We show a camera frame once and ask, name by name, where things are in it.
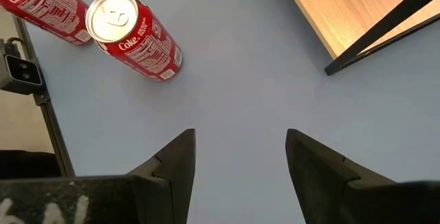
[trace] wooden panel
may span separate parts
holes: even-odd
[[[295,1],[333,59],[335,59],[402,0]],[[440,0],[434,0],[376,41],[371,47],[433,17],[439,12]]]

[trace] silver can top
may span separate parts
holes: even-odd
[[[86,17],[90,36],[102,43],[113,43],[124,39],[138,21],[136,0],[95,0]]]

